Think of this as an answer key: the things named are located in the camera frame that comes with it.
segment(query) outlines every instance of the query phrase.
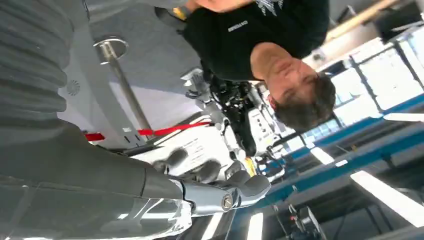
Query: dark hair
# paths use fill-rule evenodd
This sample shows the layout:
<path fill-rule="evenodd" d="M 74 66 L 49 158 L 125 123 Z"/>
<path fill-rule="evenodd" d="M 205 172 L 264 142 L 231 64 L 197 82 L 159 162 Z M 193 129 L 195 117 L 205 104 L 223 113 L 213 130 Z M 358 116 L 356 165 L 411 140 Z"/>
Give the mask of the dark hair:
<path fill-rule="evenodd" d="M 276 104 L 275 115 L 280 122 L 298 132 L 306 132 L 330 119 L 336 102 L 336 88 L 324 73 L 318 75 L 314 84 L 312 103 L 292 99 Z"/>

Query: robotic hand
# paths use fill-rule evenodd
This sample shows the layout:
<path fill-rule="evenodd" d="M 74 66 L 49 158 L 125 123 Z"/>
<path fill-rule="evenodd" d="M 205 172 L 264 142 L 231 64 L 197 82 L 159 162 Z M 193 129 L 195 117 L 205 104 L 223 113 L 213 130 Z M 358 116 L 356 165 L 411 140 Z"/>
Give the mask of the robotic hand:
<path fill-rule="evenodd" d="M 177 168 L 186 157 L 184 149 L 177 149 L 168 159 L 154 162 L 153 167 L 168 174 L 169 169 Z M 230 209 L 251 206 L 265 197 L 271 188 L 266 177 L 258 175 L 251 178 L 245 170 L 233 173 L 227 181 L 208 185 L 217 179 L 220 167 L 219 163 L 210 160 L 199 170 L 189 171 L 172 180 L 183 192 L 184 200 L 192 204 L 192 216 L 225 213 Z"/>

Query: blue beam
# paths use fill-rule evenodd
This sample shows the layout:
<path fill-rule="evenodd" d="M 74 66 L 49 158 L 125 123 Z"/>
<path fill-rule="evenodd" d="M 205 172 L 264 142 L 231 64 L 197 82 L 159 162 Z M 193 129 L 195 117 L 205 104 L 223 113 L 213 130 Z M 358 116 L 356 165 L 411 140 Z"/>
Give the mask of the blue beam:
<path fill-rule="evenodd" d="M 287 185 L 275 192 L 270 193 L 260 202 L 255 204 L 253 207 L 240 209 L 237 212 L 237 215 L 240 216 L 242 214 L 249 214 L 254 209 L 263 208 L 271 204 L 274 204 L 278 201 L 284 201 L 293 193 L 292 185 L 295 185 L 297 188 L 297 191 L 301 193 L 317 185 L 330 181 L 334 178 L 351 173 L 355 171 L 356 169 L 360 169 L 367 165 L 370 165 L 380 160 L 382 154 L 396 154 L 406 149 L 413 148 L 422 143 L 424 143 L 424 130 L 414 135 L 399 139 L 396 142 L 384 145 L 364 155 L 357 156 L 353 158 L 351 161 L 349 161 L 349 163 L 341 167 L 330 168 L 323 172 L 319 172 L 315 175 L 312 175 L 310 177 L 301 179 L 299 181 L 295 181 L 294 183 L 290 185 Z"/>
<path fill-rule="evenodd" d="M 392 108 L 389 108 L 387 110 L 385 110 L 382 114 L 383 115 L 387 115 L 387 114 L 391 114 L 391 113 L 402 113 L 402 112 L 407 112 L 409 109 L 422 105 L 424 103 L 424 94 L 420 94 L 414 98 L 411 98 L 403 103 L 400 103 Z M 381 124 L 383 123 L 384 120 L 382 117 L 381 118 L 366 118 L 364 120 L 361 120 L 351 126 L 348 126 L 328 137 L 325 137 L 321 140 L 316 141 L 314 144 L 317 147 L 325 147 L 325 146 L 329 146 L 335 142 L 339 142 L 347 137 L 349 137 L 350 135 L 353 135 L 359 131 L 363 131 L 364 129 L 371 127 L 372 125 L 375 124 Z M 309 155 L 311 152 L 307 147 L 303 147 L 297 151 L 294 151 L 291 153 L 291 156 L 294 158 L 294 160 L 296 159 L 300 159 L 305 157 L 306 155 Z M 274 168 L 278 168 L 279 165 L 276 162 L 273 162 L 270 164 L 270 167 L 274 167 Z M 266 173 L 268 173 L 270 170 L 269 169 L 265 169 L 264 170 Z"/>

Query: workshop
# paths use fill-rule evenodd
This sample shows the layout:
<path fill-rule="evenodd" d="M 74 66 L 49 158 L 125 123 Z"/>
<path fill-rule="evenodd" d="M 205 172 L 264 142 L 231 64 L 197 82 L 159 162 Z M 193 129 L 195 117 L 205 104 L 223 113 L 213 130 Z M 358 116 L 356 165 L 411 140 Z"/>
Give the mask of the workshop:
<path fill-rule="evenodd" d="M 424 0 L 0 0 L 0 240 L 424 240 Z"/>

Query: ceiling light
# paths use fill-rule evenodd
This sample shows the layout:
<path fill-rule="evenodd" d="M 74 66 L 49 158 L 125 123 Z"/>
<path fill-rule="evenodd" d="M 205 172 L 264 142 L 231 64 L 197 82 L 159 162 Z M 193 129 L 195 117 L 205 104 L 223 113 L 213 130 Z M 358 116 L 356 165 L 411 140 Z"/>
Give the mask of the ceiling light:
<path fill-rule="evenodd" d="M 215 230 L 217 230 L 218 224 L 220 223 L 222 216 L 223 216 L 222 212 L 215 213 L 215 215 L 213 215 L 212 219 L 209 222 L 209 225 L 204 231 L 204 234 L 201 240 L 209 240 L 214 237 Z"/>
<path fill-rule="evenodd" d="M 334 158 L 332 158 L 330 155 L 328 155 L 328 153 L 326 153 L 319 147 L 311 149 L 310 153 L 312 153 L 315 158 L 317 158 L 324 165 L 331 164 L 335 161 Z"/>
<path fill-rule="evenodd" d="M 384 116 L 385 120 L 404 122 L 424 122 L 424 113 L 390 113 Z"/>
<path fill-rule="evenodd" d="M 307 143 L 307 144 L 306 144 L 306 147 L 307 147 L 308 149 L 313 149 L 313 148 L 315 148 L 315 144 L 314 144 L 314 143 L 312 143 L 312 142 L 310 142 L 310 143 Z"/>
<path fill-rule="evenodd" d="M 366 171 L 354 173 L 350 177 L 415 227 L 424 226 L 424 206 L 396 191 Z"/>
<path fill-rule="evenodd" d="M 253 215 L 250 218 L 249 231 L 247 233 L 247 240 L 261 240 L 263 224 L 264 224 L 264 214 L 262 212 Z"/>
<path fill-rule="evenodd" d="M 341 166 L 346 165 L 346 164 L 348 164 L 348 161 L 343 160 L 343 161 L 336 162 L 335 166 L 340 168 Z"/>

